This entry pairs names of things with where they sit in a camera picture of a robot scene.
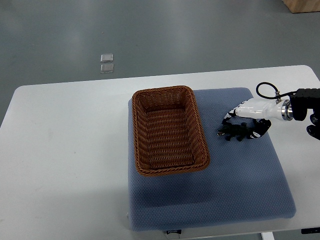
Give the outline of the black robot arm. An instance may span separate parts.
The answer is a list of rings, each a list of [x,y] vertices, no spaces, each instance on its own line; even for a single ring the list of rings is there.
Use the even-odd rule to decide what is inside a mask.
[[[262,85],[271,86],[274,89],[275,96],[265,96],[259,92],[259,87]],[[319,88],[299,88],[296,91],[290,91],[280,94],[278,88],[270,82],[259,83],[255,91],[259,97],[267,100],[276,100],[279,102],[282,97],[288,96],[289,103],[285,104],[284,116],[296,121],[303,121],[308,113],[312,110],[310,115],[311,125],[306,127],[307,133],[315,138],[320,139],[320,89]]]

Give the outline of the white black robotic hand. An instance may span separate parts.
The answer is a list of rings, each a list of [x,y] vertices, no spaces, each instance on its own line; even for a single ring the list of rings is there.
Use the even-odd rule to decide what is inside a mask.
[[[270,119],[275,118],[283,121],[291,121],[293,118],[285,117],[285,104],[289,100],[258,99],[250,98],[237,107],[230,110],[222,120],[222,124],[230,123],[235,117],[252,119],[253,131],[247,139],[258,139],[262,137],[271,127]]]

